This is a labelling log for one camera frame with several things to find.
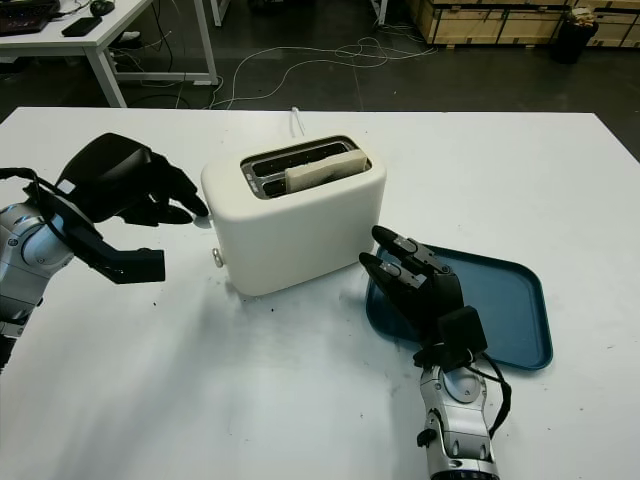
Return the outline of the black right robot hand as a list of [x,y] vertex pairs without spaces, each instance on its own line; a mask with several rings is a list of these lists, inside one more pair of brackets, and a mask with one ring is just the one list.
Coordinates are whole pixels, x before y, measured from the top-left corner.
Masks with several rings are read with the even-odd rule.
[[380,225],[373,226],[371,233],[393,259],[362,252],[361,265],[411,328],[414,338],[421,343],[439,343],[437,320],[464,307],[458,277],[419,241]]

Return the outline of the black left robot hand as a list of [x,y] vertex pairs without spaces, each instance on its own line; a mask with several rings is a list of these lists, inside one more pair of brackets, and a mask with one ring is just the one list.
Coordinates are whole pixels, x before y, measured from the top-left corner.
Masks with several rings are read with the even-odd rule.
[[105,133],[65,166],[56,188],[93,223],[118,216],[128,224],[188,224],[209,215],[198,188],[150,147]]

